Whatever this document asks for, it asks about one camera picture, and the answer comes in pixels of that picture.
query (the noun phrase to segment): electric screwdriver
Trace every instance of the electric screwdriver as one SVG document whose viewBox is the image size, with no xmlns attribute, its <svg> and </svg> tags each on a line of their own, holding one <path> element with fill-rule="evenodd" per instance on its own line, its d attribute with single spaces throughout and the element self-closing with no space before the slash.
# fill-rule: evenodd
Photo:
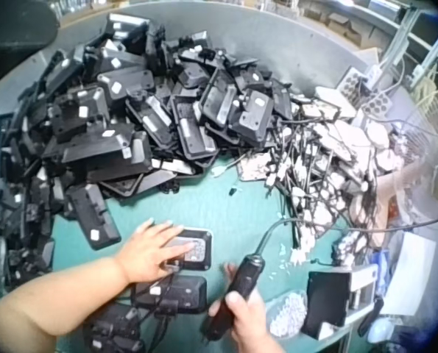
<svg viewBox="0 0 438 353">
<path fill-rule="evenodd" d="M 261 254 L 271 237 L 272 231 L 280 224 L 298 222 L 299 220 L 299 218 L 281 219 L 275 222 L 266 233 L 264 233 L 255 253 L 248 254 L 241 262 L 239 269 L 227 289 L 227 293 L 234 290 L 240 293 L 245 300 L 248 300 L 261 272 L 264 270 L 265 262 Z M 222 298 L 219 312 L 203 327 L 202 333 L 204 338 L 207 340 L 219 340 L 226 331 L 232 327 L 233 319 L 233 314 L 225 303 L 225 298 Z"/>
</svg>

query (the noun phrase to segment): electronic device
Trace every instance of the electronic device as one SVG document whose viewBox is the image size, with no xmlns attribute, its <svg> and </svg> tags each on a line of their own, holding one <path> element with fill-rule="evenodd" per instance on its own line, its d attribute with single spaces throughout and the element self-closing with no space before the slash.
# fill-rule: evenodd
<svg viewBox="0 0 438 353">
<path fill-rule="evenodd" d="M 185 228 L 165 247 L 194 243 L 194 248 L 183 256 L 166 262 L 165 267 L 179 271 L 206 271 L 211 267 L 212 233 L 207 229 Z"/>
</svg>

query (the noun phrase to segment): black handheld tool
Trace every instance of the black handheld tool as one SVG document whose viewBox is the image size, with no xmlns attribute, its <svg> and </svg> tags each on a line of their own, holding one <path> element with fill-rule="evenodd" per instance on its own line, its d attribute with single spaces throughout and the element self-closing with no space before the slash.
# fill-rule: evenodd
<svg viewBox="0 0 438 353">
<path fill-rule="evenodd" d="M 235 290 L 245 299 L 248 299 L 263 269 L 264 260 L 260 254 L 247 255 L 241 262 L 232 283 L 227 289 L 227 293 Z M 223 298 L 219 312 L 211 319 L 211 322 L 204 328 L 202 333 L 208 340 L 219 340 L 232 325 L 233 314 L 225 304 L 225 298 Z"/>
</svg>

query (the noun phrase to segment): small white component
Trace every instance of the small white component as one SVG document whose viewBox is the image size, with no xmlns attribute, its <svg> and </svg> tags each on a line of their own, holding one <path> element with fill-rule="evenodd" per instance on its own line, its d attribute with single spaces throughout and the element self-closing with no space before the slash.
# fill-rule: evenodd
<svg viewBox="0 0 438 353">
<path fill-rule="evenodd" d="M 113 58 L 110 61 L 110 64 L 114 67 L 114 68 L 120 68 L 122 66 L 121 60 L 119 60 L 118 58 Z"/>
<path fill-rule="evenodd" d="M 91 344 L 94 348 L 101 349 L 102 343 L 98 340 L 93 340 L 93 343 Z"/>
<path fill-rule="evenodd" d="M 150 288 L 150 295 L 151 296 L 161 295 L 161 287 L 159 285 L 156 285 L 155 287 L 151 287 Z"/>
<path fill-rule="evenodd" d="M 89 109 L 88 107 L 82 105 L 80 106 L 80 108 L 78 108 L 78 116 L 80 118 L 87 118 L 89 114 Z"/>
<path fill-rule="evenodd" d="M 113 83 L 113 86 L 110 90 L 113 91 L 115 94 L 119 94 L 121 89 L 122 89 L 122 85 L 116 81 Z"/>
<path fill-rule="evenodd" d="M 266 104 L 266 102 L 263 99 L 261 99 L 261 98 L 255 99 L 255 103 L 257 105 L 259 105 L 260 107 L 264 107 L 264 105 Z"/>
<path fill-rule="evenodd" d="M 130 147 L 123 148 L 122 149 L 122 157 L 124 157 L 125 160 L 132 158 L 132 149 L 130 149 Z"/>
<path fill-rule="evenodd" d="M 302 249 L 292 249 L 291 258 L 289 262 L 296 266 L 297 264 L 302 265 L 307 260 L 307 255 Z"/>
<path fill-rule="evenodd" d="M 268 188 L 272 188 L 272 186 L 276 183 L 276 173 L 271 173 L 266 179 L 266 186 Z"/>
<path fill-rule="evenodd" d="M 44 167 L 41 167 L 39 169 L 39 172 L 37 172 L 37 178 L 42 180 L 43 182 L 47 181 L 47 172 Z"/>
<path fill-rule="evenodd" d="M 111 136 L 114 136 L 115 133 L 116 133 L 115 130 L 106 130 L 102 133 L 102 137 L 110 138 Z"/>
<path fill-rule="evenodd" d="M 64 59 L 62 61 L 62 68 L 66 68 L 68 65 L 70 65 L 70 59 Z"/>
<path fill-rule="evenodd" d="M 98 241 L 98 240 L 99 240 L 99 230 L 97 230 L 97 229 L 92 229 L 92 230 L 89 232 L 89 238 L 90 238 L 92 241 Z"/>
</svg>

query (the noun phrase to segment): white paper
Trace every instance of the white paper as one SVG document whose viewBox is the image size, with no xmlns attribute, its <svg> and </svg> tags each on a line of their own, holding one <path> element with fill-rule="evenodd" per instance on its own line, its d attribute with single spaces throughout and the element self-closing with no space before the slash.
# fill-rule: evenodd
<svg viewBox="0 0 438 353">
<path fill-rule="evenodd" d="M 413 316 L 417 312 L 430 277 L 435 248 L 432 240 L 405 232 L 381 315 Z"/>
</svg>

